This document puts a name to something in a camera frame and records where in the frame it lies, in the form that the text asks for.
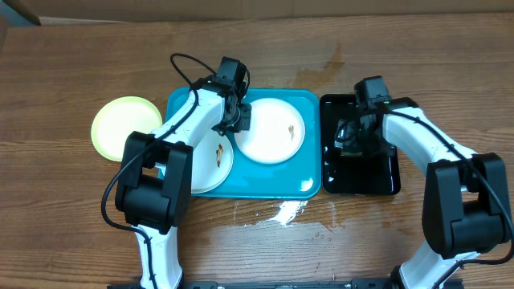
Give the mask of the white plate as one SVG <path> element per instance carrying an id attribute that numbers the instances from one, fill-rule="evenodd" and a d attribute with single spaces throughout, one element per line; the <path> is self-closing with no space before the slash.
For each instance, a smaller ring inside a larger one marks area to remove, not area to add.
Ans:
<path id="1" fill-rule="evenodd" d="M 228 137 L 209 131 L 194 149 L 192 194 L 206 193 L 221 185 L 230 174 L 233 160 Z"/>
<path id="2" fill-rule="evenodd" d="M 291 104 L 276 98 L 251 102 L 248 131 L 235 134 L 240 152 L 252 161 L 274 165 L 293 157 L 305 137 L 304 119 Z"/>

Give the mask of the yellow-green plate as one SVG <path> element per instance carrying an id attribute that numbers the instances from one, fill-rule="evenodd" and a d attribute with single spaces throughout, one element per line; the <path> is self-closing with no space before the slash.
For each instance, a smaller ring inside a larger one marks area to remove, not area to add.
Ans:
<path id="1" fill-rule="evenodd" d="M 162 124 L 161 113 L 153 103 L 138 96 L 124 96 L 98 111 L 92 122 L 91 139 L 102 157 L 120 162 L 125 141 L 132 132 L 149 133 Z"/>

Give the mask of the green yellow sponge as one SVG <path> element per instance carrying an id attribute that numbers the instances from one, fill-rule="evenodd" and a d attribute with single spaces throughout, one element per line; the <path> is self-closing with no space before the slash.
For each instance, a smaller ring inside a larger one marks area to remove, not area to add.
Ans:
<path id="1" fill-rule="evenodd" d="M 362 155 L 362 151 L 356 148 L 346 148 L 341 149 L 341 155 L 343 157 L 360 157 Z"/>

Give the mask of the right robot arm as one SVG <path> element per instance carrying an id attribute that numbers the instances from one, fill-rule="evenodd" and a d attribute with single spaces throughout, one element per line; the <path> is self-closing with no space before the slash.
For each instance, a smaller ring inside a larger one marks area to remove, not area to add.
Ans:
<path id="1" fill-rule="evenodd" d="M 410 98 L 360 104 L 338 124 L 334 145 L 344 156 L 368 157 L 402 150 L 425 176 L 424 242 L 394 268 L 392 288 L 443 288 L 467 264 L 501 265 L 481 259 L 499 244 L 513 242 L 513 221 L 503 160 L 478 154 L 431 123 Z"/>

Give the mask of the white plate top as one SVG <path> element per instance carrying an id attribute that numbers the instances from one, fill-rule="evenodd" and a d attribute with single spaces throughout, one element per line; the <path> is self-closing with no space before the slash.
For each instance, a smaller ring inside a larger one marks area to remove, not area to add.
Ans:
<path id="1" fill-rule="evenodd" d="M 251 102 L 248 131 L 235 134 L 240 152 L 252 161 L 274 165 L 293 157 L 305 137 L 304 119 L 291 104 L 276 98 Z"/>

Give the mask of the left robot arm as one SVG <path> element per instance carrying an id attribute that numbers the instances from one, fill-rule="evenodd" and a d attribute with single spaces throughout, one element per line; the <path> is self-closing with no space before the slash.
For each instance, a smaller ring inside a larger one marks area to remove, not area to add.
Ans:
<path id="1" fill-rule="evenodd" d="M 191 197 L 194 149 L 209 132 L 249 129 L 251 106 L 242 102 L 248 87 L 246 79 L 199 79 L 160 128 L 128 136 L 120 171 L 108 188 L 116 190 L 115 206 L 125 217 L 120 228 L 139 242 L 140 288 L 181 286 L 177 227 Z"/>

